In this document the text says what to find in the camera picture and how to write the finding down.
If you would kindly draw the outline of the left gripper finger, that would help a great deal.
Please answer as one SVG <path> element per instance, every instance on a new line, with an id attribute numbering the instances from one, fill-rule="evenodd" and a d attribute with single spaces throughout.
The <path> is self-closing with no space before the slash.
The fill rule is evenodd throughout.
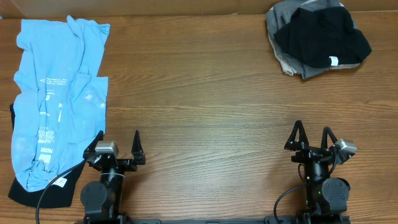
<path id="1" fill-rule="evenodd" d="M 134 140 L 132 143 L 131 154 L 134 158 L 134 163 L 137 165 L 145 165 L 146 164 L 146 156 L 144 154 L 139 131 L 136 130 L 134 135 Z"/>
<path id="2" fill-rule="evenodd" d="M 89 146 L 85 149 L 83 153 L 83 158 L 89 158 L 89 155 L 95 152 L 95 147 L 99 141 L 103 140 L 104 132 L 101 130 L 98 132 L 94 140 L 89 144 Z"/>

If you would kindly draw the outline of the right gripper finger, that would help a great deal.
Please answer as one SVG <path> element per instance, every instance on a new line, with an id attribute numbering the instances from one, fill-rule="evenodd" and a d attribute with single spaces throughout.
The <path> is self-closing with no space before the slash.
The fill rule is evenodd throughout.
<path id="1" fill-rule="evenodd" d="M 324 127 L 323 133 L 322 133 L 322 141 L 321 141 L 322 149 L 328 149 L 328 138 L 330 138 L 330 140 L 332 141 L 332 144 L 337 142 L 337 138 L 333 134 L 332 130 L 329 127 Z"/>
<path id="2" fill-rule="evenodd" d="M 302 151 L 309 148 L 309 141 L 304 130 L 301 120 L 297 120 L 294 124 L 292 133 L 290 134 L 284 149 L 290 151 Z"/>

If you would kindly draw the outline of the light blue printed t-shirt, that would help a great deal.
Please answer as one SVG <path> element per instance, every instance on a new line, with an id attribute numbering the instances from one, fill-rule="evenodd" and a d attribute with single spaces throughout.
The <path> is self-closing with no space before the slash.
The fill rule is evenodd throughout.
<path id="1" fill-rule="evenodd" d="M 109 33 L 109 24 L 72 17 L 21 22 L 11 156 L 26 191 L 44 189 L 79 164 L 104 131 L 108 78 L 98 72 Z"/>

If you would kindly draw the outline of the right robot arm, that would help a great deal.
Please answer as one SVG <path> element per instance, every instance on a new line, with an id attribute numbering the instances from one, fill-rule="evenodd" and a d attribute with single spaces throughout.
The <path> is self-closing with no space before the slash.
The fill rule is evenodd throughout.
<path id="1" fill-rule="evenodd" d="M 309 145 L 304 126 L 296 121 L 284 149 L 294 151 L 291 161 L 303 168 L 299 174 L 303 185 L 284 192 L 278 199 L 296 190 L 305 189 L 306 211 L 298 212 L 289 223 L 349 223 L 344 217 L 351 190 L 345 179 L 332 177 L 338 164 L 351 159 L 358 150 L 353 141 L 337 139 L 329 127 L 323 128 L 320 147 Z"/>

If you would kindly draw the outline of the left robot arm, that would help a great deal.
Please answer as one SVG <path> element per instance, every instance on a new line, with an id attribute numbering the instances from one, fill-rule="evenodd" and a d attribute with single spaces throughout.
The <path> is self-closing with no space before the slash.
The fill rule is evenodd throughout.
<path id="1" fill-rule="evenodd" d="M 119 159 L 114 141 L 104 141 L 100 131 L 83 153 L 88 165 L 100 171 L 99 181 L 84 186 L 80 200 L 85 208 L 84 223 L 131 223 L 128 214 L 119 211 L 126 172 L 135 172 L 138 165 L 146 163 L 139 131 L 132 143 L 132 159 Z"/>

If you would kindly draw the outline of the beige folded garment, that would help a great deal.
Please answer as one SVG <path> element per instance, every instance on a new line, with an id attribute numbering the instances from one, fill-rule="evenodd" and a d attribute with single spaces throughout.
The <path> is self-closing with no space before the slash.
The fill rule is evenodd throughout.
<path id="1" fill-rule="evenodd" d="M 280 53 L 278 53 L 278 46 L 276 41 L 271 37 L 270 34 L 268 34 L 269 37 L 269 41 L 271 43 L 271 46 L 273 48 L 274 51 L 274 55 L 276 57 L 276 59 L 279 61 L 282 71 L 286 74 L 286 75 L 290 75 L 293 76 L 297 73 L 296 69 L 294 69 L 293 67 L 291 67 L 280 55 Z"/>

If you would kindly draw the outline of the black folded garment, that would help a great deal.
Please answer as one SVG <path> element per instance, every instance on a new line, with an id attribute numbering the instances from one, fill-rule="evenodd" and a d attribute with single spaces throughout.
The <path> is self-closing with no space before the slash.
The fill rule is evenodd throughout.
<path id="1" fill-rule="evenodd" d="M 285 53 L 313 68 L 361 63 L 372 52 L 341 6 L 317 11 L 300 7 L 274 38 Z"/>

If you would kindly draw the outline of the grey folded garment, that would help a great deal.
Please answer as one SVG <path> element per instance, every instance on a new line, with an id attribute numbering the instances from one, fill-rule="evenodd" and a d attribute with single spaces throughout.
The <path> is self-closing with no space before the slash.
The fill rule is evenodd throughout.
<path id="1" fill-rule="evenodd" d="M 292 14 L 298 8 L 304 8 L 309 11 L 317 11 L 320 9 L 326 9 L 329 7 L 336 7 L 341 6 L 342 3 L 335 0 L 316 0 L 316 1 L 282 1 L 274 6 L 266 13 L 266 22 L 267 22 L 267 31 L 268 34 L 275 40 L 274 34 L 281 29 L 283 26 L 290 22 L 290 18 Z M 317 76 L 329 69 L 341 69 L 341 68 L 353 68 L 360 63 L 357 64 L 341 64 L 334 67 L 327 67 L 327 68 L 313 68 L 310 67 L 296 58 L 293 58 L 289 54 L 285 53 L 282 48 L 278 46 L 278 53 L 282 56 L 282 58 L 294 69 L 296 69 L 297 73 L 302 76 L 303 79 L 312 78 Z"/>

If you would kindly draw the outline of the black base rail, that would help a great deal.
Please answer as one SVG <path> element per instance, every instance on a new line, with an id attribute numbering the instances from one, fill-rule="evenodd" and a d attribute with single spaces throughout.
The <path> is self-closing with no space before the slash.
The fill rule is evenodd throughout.
<path id="1" fill-rule="evenodd" d="M 326 217 L 316 218 L 312 217 L 313 221 L 309 223 L 343 223 L 350 224 L 351 221 L 349 216 L 343 216 L 342 219 L 339 218 L 331 218 L 331 220 L 326 220 Z M 146 219 L 146 220 L 132 220 L 127 217 L 127 220 L 111 220 L 111 221 L 97 221 L 91 222 L 87 218 L 84 218 L 82 221 L 75 222 L 76 224 L 86 224 L 86 223 L 127 223 L 127 224 L 293 224 L 293 223 L 305 223 L 303 220 L 298 219 L 295 216 L 281 216 L 279 217 L 279 222 L 273 217 L 268 216 L 262 219 L 219 219 L 219 220 L 159 220 L 159 219 Z"/>

